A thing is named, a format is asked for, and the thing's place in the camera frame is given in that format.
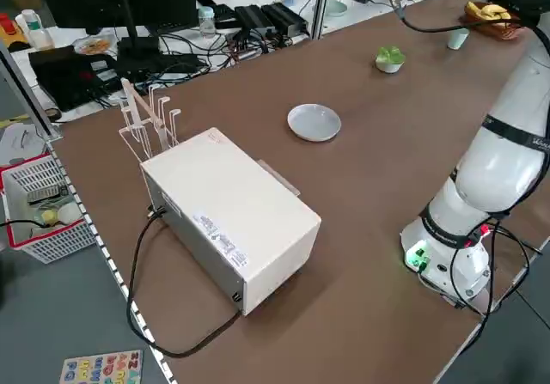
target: small plate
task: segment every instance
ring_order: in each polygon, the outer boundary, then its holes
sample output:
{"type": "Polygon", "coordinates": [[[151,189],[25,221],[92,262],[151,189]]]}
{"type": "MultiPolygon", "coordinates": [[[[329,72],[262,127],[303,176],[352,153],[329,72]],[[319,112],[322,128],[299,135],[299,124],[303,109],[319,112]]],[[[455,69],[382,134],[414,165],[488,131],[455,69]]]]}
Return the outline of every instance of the small plate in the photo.
{"type": "Polygon", "coordinates": [[[342,121],[335,111],[315,103],[294,107],[289,112],[287,121],[294,133],[310,142],[328,141],[342,127],[342,121]]]}

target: keyboard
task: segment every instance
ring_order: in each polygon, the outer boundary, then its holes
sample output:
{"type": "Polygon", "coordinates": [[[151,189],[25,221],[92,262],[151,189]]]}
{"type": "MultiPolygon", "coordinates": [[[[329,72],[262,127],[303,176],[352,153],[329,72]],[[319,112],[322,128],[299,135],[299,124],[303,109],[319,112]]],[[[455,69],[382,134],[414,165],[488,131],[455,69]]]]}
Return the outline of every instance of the keyboard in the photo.
{"type": "MultiPolygon", "coordinates": [[[[227,21],[229,19],[235,19],[235,11],[230,8],[227,4],[217,4],[211,6],[214,9],[214,21],[227,21]]],[[[156,25],[146,26],[150,34],[171,34],[173,32],[178,32],[180,30],[190,29],[196,27],[195,24],[186,24],[181,23],[159,23],[156,25]]]]}

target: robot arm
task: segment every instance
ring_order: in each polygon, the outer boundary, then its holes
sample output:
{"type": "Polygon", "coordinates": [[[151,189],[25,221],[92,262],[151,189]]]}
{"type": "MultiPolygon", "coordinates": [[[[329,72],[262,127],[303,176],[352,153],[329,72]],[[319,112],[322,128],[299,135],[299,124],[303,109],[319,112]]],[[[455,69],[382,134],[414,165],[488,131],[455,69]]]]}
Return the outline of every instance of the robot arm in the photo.
{"type": "MultiPolygon", "coordinates": [[[[550,0],[502,1],[521,15],[540,17],[539,29],[550,37],[550,0]]],[[[454,173],[401,233],[406,265],[455,302],[476,297],[492,275],[480,242],[488,234],[483,224],[523,201],[550,166],[549,107],[550,57],[536,40],[454,173]],[[531,143],[538,139],[539,147],[519,143],[502,130],[527,136],[531,143]]]]}

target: plastic bottle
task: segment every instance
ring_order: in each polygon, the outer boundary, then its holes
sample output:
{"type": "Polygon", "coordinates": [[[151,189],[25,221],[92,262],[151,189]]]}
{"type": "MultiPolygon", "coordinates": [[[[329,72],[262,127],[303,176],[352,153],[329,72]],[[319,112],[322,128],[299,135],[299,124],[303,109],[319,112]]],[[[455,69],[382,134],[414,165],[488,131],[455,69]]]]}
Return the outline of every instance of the plastic bottle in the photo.
{"type": "Polygon", "coordinates": [[[35,49],[39,51],[44,51],[46,49],[53,49],[53,39],[50,36],[47,29],[44,29],[39,22],[39,18],[31,9],[25,9],[21,12],[25,22],[28,26],[28,36],[30,37],[30,42],[35,49]]]}
{"type": "Polygon", "coordinates": [[[213,38],[216,36],[213,8],[204,6],[199,9],[199,30],[205,38],[213,38]]]}

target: floor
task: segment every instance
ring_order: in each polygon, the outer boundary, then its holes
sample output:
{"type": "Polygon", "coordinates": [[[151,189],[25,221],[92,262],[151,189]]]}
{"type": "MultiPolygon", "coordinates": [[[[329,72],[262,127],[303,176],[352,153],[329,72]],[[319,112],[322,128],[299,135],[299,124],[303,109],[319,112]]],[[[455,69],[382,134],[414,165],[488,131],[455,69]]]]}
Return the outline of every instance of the floor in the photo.
{"type": "MultiPolygon", "coordinates": [[[[9,0],[0,0],[0,11],[11,15],[16,12],[10,8],[9,0]]],[[[0,95],[3,99],[0,119],[22,114],[16,101],[10,98],[3,79],[0,79],[0,95]]],[[[6,244],[4,231],[0,231],[0,243],[6,244]]],[[[537,260],[522,288],[547,320],[550,320],[549,277],[550,258],[545,256],[537,260]]],[[[125,323],[125,300],[97,247],[51,265],[42,265],[23,252],[3,251],[0,254],[2,293],[2,382],[58,382],[66,357],[134,349],[143,349],[146,353],[142,382],[164,382],[149,349],[132,335],[125,323]]],[[[549,358],[550,331],[518,296],[512,296],[491,317],[481,340],[455,361],[440,382],[548,383],[549,358]]]]}

